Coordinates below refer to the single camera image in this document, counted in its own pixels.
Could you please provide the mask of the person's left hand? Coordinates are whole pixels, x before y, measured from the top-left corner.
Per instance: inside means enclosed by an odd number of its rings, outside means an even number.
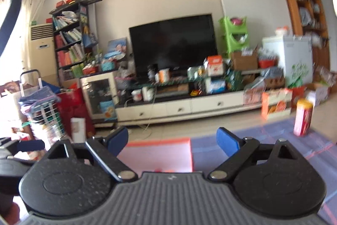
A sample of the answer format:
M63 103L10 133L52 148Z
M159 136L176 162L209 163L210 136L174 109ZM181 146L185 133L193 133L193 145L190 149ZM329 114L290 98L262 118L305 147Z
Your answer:
M15 225L20 221L20 208L15 203L12 202L11 207L7 212L1 215L1 218L9 225Z

